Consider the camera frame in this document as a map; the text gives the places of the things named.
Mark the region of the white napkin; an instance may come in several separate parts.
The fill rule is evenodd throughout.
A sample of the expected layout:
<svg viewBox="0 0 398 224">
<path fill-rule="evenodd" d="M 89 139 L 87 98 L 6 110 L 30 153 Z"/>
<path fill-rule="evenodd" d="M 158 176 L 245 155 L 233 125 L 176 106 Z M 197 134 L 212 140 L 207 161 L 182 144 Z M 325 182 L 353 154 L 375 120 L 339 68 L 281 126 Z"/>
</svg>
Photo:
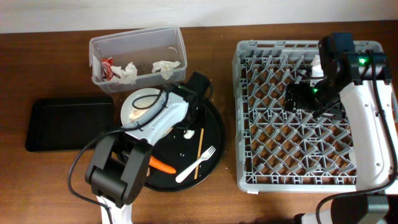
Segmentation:
<svg viewBox="0 0 398 224">
<path fill-rule="evenodd" d="M 193 137 L 193 135 L 195 134 L 194 130 L 186 130 L 183 137 L 185 139 L 191 139 Z"/>
</svg>

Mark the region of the white paper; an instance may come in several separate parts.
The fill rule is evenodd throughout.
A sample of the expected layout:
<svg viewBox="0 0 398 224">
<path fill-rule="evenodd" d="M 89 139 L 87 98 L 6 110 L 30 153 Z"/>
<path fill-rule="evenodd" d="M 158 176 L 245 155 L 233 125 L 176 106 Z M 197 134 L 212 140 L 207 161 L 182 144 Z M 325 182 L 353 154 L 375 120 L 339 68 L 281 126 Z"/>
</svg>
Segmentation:
<svg viewBox="0 0 398 224">
<path fill-rule="evenodd" d="M 117 66 L 111 66 L 113 77 L 111 80 L 115 80 L 120 84 L 135 84 L 137 79 L 137 68 L 130 62 L 126 65 L 125 69 Z"/>
</svg>

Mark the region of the red candy wrapper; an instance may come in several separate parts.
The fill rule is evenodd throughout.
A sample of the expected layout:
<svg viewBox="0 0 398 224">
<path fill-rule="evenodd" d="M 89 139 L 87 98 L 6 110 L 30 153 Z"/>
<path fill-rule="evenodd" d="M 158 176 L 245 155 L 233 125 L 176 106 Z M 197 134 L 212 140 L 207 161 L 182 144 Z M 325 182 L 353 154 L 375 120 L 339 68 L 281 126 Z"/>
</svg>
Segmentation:
<svg viewBox="0 0 398 224">
<path fill-rule="evenodd" d="M 113 78 L 114 74 L 111 69 L 112 66 L 113 66 L 112 58 L 104 58 L 101 60 L 101 69 L 104 81 L 110 81 Z"/>
</svg>

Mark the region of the white tissue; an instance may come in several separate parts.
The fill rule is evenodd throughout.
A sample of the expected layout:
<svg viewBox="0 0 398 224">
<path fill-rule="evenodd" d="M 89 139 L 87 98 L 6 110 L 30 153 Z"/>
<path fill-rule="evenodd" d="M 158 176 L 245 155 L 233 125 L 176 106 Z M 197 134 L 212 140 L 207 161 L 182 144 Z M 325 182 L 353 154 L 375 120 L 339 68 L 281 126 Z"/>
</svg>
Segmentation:
<svg viewBox="0 0 398 224">
<path fill-rule="evenodd" d="M 177 68 L 181 63 L 179 61 L 169 62 L 161 60 L 154 62 L 152 68 L 152 73 L 160 72 L 161 77 L 164 80 L 168 80 L 173 74 L 173 69 Z"/>
</svg>

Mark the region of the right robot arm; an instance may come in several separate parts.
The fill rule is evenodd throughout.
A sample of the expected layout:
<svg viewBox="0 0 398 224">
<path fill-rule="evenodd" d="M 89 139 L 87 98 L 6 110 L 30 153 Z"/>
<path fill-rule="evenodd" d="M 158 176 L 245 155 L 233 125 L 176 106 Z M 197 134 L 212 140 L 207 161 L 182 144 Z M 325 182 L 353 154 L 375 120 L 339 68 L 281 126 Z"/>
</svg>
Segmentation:
<svg viewBox="0 0 398 224">
<path fill-rule="evenodd" d="M 290 83 L 286 111 L 311 111 L 313 117 L 341 103 L 349 120 L 357 169 L 356 190 L 319 202 L 297 223 L 381 223 L 397 193 L 397 130 L 392 115 L 392 77 L 383 53 L 321 54 L 324 80 L 315 86 Z"/>
</svg>

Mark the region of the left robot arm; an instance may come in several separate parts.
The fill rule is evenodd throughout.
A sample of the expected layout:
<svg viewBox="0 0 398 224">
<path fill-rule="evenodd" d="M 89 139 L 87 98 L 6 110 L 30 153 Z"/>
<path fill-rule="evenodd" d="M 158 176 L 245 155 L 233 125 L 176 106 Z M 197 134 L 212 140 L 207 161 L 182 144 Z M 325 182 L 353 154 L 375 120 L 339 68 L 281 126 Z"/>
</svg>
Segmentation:
<svg viewBox="0 0 398 224">
<path fill-rule="evenodd" d="M 144 185 L 153 146 L 169 129 L 190 119 L 204 98 L 203 94 L 187 87 L 179 86 L 178 89 L 186 91 L 187 97 L 171 93 L 168 88 L 143 88 L 134 92 L 123 103 L 122 118 L 128 116 L 129 109 L 135 107 L 137 100 L 147 97 L 155 100 L 143 109 L 144 114 L 140 118 L 90 141 L 95 151 L 85 180 L 97 197 L 93 203 L 101 207 L 103 223 L 132 222 L 131 205 Z M 119 133 L 135 143 L 126 163 L 111 157 Z"/>
</svg>

